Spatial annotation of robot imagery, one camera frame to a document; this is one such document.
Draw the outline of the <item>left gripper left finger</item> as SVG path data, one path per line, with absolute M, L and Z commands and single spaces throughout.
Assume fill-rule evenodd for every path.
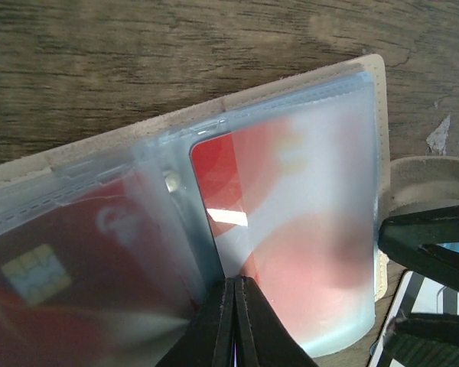
M 232 366 L 234 363 L 234 280 L 215 283 L 183 336 L 158 366 Z

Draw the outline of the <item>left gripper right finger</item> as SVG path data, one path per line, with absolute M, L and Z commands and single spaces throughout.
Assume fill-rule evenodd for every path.
M 234 281 L 236 364 L 316 366 L 282 325 L 256 281 L 246 276 Z

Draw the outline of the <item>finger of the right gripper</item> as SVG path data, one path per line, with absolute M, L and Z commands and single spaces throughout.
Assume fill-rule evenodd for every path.
M 382 354 L 403 366 L 459 366 L 459 315 L 411 313 L 393 318 Z
M 394 262 L 459 292 L 459 205 L 390 216 L 379 230 L 379 249 Z

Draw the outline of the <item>white card red circle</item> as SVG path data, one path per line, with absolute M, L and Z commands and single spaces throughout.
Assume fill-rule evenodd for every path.
M 294 116 L 190 153 L 224 272 L 253 278 L 313 356 L 374 323 L 374 143 L 362 118 Z

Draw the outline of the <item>red card black stripe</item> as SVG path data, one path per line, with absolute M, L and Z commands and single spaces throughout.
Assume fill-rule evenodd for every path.
M 0 235 L 0 366 L 111 365 L 191 318 L 203 279 L 162 210 L 116 180 Z

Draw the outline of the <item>beige leather card holder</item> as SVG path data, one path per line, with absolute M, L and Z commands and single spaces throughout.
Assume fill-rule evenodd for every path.
M 459 366 L 459 158 L 370 54 L 0 165 L 0 366 Z

